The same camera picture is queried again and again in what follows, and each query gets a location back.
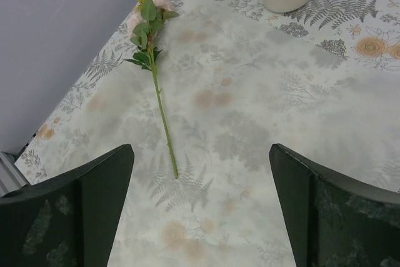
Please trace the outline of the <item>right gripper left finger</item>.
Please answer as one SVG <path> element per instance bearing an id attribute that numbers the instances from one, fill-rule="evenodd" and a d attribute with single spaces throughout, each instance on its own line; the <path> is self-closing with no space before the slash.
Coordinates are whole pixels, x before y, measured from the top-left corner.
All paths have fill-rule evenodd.
<path id="1" fill-rule="evenodd" d="M 107 266 L 134 152 L 120 145 L 1 197 L 1 266 Z"/>

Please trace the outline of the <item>white wrapping paper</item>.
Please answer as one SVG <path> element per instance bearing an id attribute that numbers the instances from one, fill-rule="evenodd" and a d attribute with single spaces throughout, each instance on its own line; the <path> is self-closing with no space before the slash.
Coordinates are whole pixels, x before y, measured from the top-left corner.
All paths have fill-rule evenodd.
<path id="1" fill-rule="evenodd" d="M 72 165 L 129 143 L 109 266 L 294 266 L 269 150 L 399 189 L 399 68 L 342 59 L 221 8 L 169 21 L 149 71 L 125 62 L 69 125 Z"/>

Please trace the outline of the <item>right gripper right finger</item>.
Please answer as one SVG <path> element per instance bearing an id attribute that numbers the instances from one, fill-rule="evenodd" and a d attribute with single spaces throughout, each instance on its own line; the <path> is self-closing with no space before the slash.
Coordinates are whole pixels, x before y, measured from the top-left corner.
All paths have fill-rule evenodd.
<path id="1" fill-rule="evenodd" d="M 269 161 L 296 266 L 399 266 L 399 193 L 281 144 Z"/>

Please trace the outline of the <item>pale pink rose stem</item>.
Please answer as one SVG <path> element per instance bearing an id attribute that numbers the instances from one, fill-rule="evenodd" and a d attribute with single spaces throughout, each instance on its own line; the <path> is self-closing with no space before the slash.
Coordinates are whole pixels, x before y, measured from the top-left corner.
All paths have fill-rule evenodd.
<path id="1" fill-rule="evenodd" d="M 178 178 L 178 167 L 164 114 L 161 88 L 158 83 L 157 58 L 162 50 L 156 46 L 156 38 L 159 32 L 162 31 L 165 23 L 169 19 L 178 16 L 179 14 L 174 10 L 170 0 L 137 0 L 137 5 L 134 7 L 127 21 L 129 40 L 137 47 L 137 51 L 131 59 L 126 60 L 129 63 L 139 66 L 142 70 L 150 71 L 152 74 L 175 178 Z"/>

